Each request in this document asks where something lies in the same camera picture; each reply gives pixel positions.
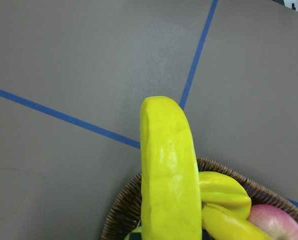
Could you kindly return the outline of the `yellow banana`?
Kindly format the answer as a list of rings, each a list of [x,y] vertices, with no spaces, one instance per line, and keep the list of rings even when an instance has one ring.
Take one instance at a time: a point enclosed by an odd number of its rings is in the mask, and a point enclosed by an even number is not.
[[[216,240],[271,240],[272,237],[240,218],[232,211],[213,203],[202,207],[202,223],[205,230]]]
[[[199,240],[202,201],[188,120],[171,98],[152,96],[140,110],[142,238]]]
[[[214,171],[199,172],[202,203],[212,203],[247,219],[252,201],[246,190],[234,178]]]

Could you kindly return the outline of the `wicker fruit basket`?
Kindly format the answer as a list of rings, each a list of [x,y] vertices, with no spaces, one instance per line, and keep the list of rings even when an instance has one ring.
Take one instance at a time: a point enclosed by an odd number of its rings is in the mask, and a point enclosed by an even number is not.
[[[298,203],[290,201],[259,183],[241,175],[227,166],[204,157],[197,158],[199,171],[212,171],[237,180],[246,190],[252,204],[269,204],[280,208],[298,223]],[[141,173],[133,177],[117,195],[105,219],[102,240],[123,240],[140,225]]]

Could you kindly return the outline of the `green pear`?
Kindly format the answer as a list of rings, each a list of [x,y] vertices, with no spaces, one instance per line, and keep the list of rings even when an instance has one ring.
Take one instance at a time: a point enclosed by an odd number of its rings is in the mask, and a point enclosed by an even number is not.
[[[142,226],[128,233],[124,240],[142,240]]]

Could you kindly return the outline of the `red apple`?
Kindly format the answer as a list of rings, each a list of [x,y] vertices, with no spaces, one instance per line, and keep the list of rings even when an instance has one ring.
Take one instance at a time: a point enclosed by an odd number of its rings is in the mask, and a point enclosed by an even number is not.
[[[278,207],[268,204],[254,205],[248,221],[275,240],[298,240],[298,223]]]

